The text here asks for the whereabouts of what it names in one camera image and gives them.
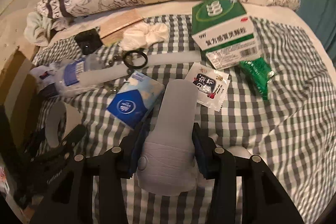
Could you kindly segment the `green snack wrapper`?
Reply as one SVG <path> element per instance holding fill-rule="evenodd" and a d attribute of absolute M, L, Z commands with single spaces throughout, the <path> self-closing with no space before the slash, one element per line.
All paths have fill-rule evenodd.
<path fill-rule="evenodd" d="M 268 100 L 268 82 L 275 75 L 270 65 L 262 58 L 240 61 L 240 69 L 252 80 L 263 100 Z"/>

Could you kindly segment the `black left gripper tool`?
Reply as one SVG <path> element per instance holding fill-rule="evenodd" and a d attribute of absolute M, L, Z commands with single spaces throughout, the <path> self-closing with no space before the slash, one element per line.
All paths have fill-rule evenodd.
<path fill-rule="evenodd" d="M 23 173 L 19 176 L 18 188 L 14 193 L 14 200 L 21 209 L 28 206 L 33 196 L 42 195 L 47 191 L 74 155 L 75 146 L 86 132 L 84 125 L 76 125 L 60 145 L 39 156 L 32 153 L 37 151 L 37 141 L 41 140 L 45 130 L 35 134 L 30 148 L 21 156 Z"/>

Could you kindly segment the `white tape roll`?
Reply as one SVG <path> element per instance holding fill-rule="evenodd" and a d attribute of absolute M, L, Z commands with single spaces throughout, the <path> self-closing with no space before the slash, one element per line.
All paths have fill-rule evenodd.
<path fill-rule="evenodd" d="M 60 144 L 58 131 L 60 121 L 63 118 L 66 118 L 64 138 L 77 125 L 81 124 L 81 115 L 76 108 L 63 101 L 56 102 L 49 111 L 45 125 L 46 140 L 51 148 L 56 148 Z"/>

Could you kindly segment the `brown cardboard box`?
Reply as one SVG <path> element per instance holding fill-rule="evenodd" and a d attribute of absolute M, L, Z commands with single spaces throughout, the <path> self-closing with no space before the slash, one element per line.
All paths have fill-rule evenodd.
<path fill-rule="evenodd" d="M 16 147 L 35 130 L 41 102 L 37 83 L 30 74 L 32 62 L 16 50 L 1 70 L 1 106 L 5 109 Z"/>

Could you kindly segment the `white sachet with black print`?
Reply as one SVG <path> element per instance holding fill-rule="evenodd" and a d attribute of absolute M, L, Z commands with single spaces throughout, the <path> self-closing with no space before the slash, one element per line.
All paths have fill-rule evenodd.
<path fill-rule="evenodd" d="M 214 111 L 221 111 L 231 82 L 228 73 L 194 63 L 185 80 L 192 82 L 198 88 L 199 104 Z"/>

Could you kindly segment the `clear plastic water bottle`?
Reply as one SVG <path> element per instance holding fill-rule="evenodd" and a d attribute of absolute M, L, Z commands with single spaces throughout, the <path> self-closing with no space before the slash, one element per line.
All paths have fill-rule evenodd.
<path fill-rule="evenodd" d="M 41 65 L 30 71 L 38 84 L 38 93 L 45 98 L 74 97 L 102 87 L 102 83 L 83 85 L 79 76 L 84 72 L 103 69 L 100 57 L 91 54 L 78 60 L 65 59 L 50 65 Z"/>

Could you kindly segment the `blue tissue pack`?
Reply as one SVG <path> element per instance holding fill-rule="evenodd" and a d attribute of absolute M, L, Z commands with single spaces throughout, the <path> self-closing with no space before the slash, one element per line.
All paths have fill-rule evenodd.
<path fill-rule="evenodd" d="M 107 110 L 134 129 L 150 113 L 164 90 L 163 84 L 135 71 L 117 92 Z"/>

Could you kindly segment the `small black cube device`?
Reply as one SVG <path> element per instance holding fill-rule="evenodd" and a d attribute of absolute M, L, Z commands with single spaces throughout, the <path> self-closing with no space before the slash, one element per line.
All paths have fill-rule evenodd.
<path fill-rule="evenodd" d="M 74 40 L 83 55 L 90 55 L 103 45 L 98 32 L 94 28 L 78 33 Z"/>

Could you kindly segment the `green white medicine box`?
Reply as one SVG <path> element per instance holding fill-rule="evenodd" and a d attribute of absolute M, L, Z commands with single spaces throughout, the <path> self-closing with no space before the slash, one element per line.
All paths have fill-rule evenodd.
<path fill-rule="evenodd" d="M 217 70 L 262 56 L 252 19 L 238 0 L 205 0 L 194 6 L 191 33 Z"/>

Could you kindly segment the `beige wooden box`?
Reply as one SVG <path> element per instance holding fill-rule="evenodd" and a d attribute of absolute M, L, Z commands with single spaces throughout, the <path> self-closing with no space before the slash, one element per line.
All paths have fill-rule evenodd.
<path fill-rule="evenodd" d="M 100 39 L 104 46 L 109 47 L 122 40 L 125 30 L 141 21 L 143 21 L 143 16 L 137 9 L 109 17 L 100 25 Z"/>

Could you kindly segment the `pale green towel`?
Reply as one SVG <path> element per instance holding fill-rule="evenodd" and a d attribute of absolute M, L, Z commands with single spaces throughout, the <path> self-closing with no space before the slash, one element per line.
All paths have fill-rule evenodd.
<path fill-rule="evenodd" d="M 51 31 L 62 31 L 70 25 L 71 19 L 52 19 L 37 12 L 30 12 L 26 18 L 25 38 L 38 47 L 47 47 L 52 39 Z"/>

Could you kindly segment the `white scrunchie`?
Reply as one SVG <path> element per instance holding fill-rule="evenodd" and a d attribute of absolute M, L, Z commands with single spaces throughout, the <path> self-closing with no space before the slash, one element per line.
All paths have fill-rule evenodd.
<path fill-rule="evenodd" d="M 119 46 L 123 51 L 149 48 L 155 43 L 169 40 L 169 28 L 164 23 L 138 23 L 123 32 Z"/>

